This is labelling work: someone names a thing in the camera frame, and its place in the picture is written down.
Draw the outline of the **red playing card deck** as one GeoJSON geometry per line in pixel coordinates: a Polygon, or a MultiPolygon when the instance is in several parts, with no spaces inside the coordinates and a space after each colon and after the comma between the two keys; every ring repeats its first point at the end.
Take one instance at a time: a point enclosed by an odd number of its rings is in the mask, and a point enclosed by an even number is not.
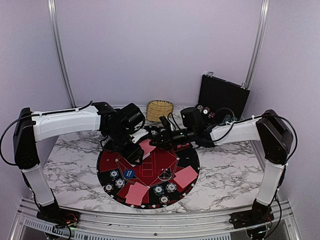
{"type": "Polygon", "coordinates": [[[150,145],[150,139],[143,140],[139,143],[141,149],[144,151],[143,157],[139,157],[136,160],[133,160],[130,164],[132,166],[141,165],[143,161],[151,155],[151,152],[156,148],[153,145],[150,145]]]}

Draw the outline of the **blue small blind button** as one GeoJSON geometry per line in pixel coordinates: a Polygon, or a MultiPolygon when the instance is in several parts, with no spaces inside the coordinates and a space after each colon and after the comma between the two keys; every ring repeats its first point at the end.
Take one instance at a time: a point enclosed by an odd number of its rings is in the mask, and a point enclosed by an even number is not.
{"type": "Polygon", "coordinates": [[[135,171],[133,169],[126,169],[123,175],[126,179],[133,179],[135,177],[135,171]]]}

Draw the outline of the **green blue chip stack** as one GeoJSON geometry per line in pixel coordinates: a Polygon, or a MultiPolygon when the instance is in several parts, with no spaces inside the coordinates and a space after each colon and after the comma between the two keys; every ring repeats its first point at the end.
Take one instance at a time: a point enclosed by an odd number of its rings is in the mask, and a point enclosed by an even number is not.
{"type": "Polygon", "coordinates": [[[154,188],[153,188],[153,193],[156,195],[156,196],[162,196],[164,195],[164,188],[161,186],[161,185],[156,185],[154,188]]]}
{"type": "Polygon", "coordinates": [[[112,180],[112,181],[115,181],[115,180],[117,180],[118,178],[119,178],[119,172],[118,172],[118,170],[111,170],[110,172],[109,172],[109,176],[110,176],[110,179],[112,180]]]}

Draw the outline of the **clear round dealer button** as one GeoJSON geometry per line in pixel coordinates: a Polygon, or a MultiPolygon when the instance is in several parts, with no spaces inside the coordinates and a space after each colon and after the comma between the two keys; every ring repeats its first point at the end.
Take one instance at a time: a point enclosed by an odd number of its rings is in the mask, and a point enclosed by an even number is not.
{"type": "Polygon", "coordinates": [[[170,168],[162,168],[158,171],[158,179],[165,182],[172,178],[172,172],[170,168]]]}

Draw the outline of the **dealt red card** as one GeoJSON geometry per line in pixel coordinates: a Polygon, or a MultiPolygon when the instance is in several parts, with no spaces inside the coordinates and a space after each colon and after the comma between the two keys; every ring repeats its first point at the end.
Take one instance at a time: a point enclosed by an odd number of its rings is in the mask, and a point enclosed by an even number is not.
{"type": "Polygon", "coordinates": [[[181,187],[185,188],[190,183],[193,182],[197,178],[198,174],[196,172],[181,172],[176,173],[174,177],[174,181],[181,187]]]}
{"type": "Polygon", "coordinates": [[[140,206],[142,204],[144,195],[145,194],[143,189],[133,188],[133,186],[131,186],[125,197],[125,203],[140,206]]]}
{"type": "Polygon", "coordinates": [[[148,186],[143,185],[139,182],[136,182],[135,184],[129,187],[126,198],[134,199],[134,200],[142,200],[148,191],[149,191],[148,186]]]}
{"type": "Polygon", "coordinates": [[[198,173],[191,166],[188,166],[176,172],[175,178],[173,180],[176,181],[181,187],[183,187],[190,184],[197,177],[198,173]]]}

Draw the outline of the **red black chip stack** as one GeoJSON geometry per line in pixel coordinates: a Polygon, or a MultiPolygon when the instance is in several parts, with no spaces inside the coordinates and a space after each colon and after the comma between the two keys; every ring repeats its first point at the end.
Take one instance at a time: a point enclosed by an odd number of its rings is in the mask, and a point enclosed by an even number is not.
{"type": "Polygon", "coordinates": [[[159,197],[159,203],[161,205],[167,205],[170,203],[170,198],[167,195],[162,195],[159,197]]]}
{"type": "Polygon", "coordinates": [[[103,190],[106,192],[106,193],[110,193],[112,192],[114,189],[114,186],[110,183],[106,184],[104,187],[103,187],[103,190]]]}

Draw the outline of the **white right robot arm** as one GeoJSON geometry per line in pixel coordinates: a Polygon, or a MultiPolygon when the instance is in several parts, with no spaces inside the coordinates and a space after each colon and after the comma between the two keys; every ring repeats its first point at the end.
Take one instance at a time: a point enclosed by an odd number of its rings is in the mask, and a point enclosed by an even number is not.
{"type": "Polygon", "coordinates": [[[178,145],[194,142],[204,148],[240,143],[257,142],[264,151],[264,174],[255,203],[248,212],[247,219],[258,224],[267,216],[281,186],[289,159],[298,147],[298,135],[292,123],[268,109],[261,115],[232,121],[225,124],[205,124],[200,111],[195,107],[184,108],[180,112],[183,128],[172,130],[169,120],[160,117],[164,130],[152,137],[150,145],[171,149],[178,145]]]}

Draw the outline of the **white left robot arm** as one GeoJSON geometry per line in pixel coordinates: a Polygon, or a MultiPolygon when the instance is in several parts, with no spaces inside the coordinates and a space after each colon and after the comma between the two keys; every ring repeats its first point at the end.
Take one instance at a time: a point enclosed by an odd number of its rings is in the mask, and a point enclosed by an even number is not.
{"type": "Polygon", "coordinates": [[[52,137],[83,131],[99,131],[111,141],[111,149],[130,164],[142,164],[144,150],[139,141],[148,134],[146,118],[130,103],[114,109],[107,102],[90,102],[83,107],[57,111],[20,112],[13,137],[14,161],[33,190],[44,215],[53,223],[63,219],[56,198],[40,166],[36,143],[52,137]]]}

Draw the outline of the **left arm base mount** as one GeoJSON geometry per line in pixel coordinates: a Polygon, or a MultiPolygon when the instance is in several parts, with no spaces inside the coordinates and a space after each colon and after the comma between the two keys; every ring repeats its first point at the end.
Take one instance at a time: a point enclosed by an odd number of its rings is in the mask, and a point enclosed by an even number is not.
{"type": "Polygon", "coordinates": [[[58,210],[49,211],[39,210],[36,217],[40,220],[52,223],[52,233],[71,239],[74,235],[73,229],[78,226],[80,213],[78,211],[60,208],[58,210]]]}

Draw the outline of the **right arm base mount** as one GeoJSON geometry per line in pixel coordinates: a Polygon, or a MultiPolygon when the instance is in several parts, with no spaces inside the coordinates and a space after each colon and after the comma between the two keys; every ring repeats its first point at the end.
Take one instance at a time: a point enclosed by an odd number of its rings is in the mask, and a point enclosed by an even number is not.
{"type": "Polygon", "coordinates": [[[246,210],[232,213],[229,223],[234,229],[247,228],[246,234],[251,240],[262,240],[267,236],[274,219],[272,212],[262,214],[258,210],[246,210]]]}

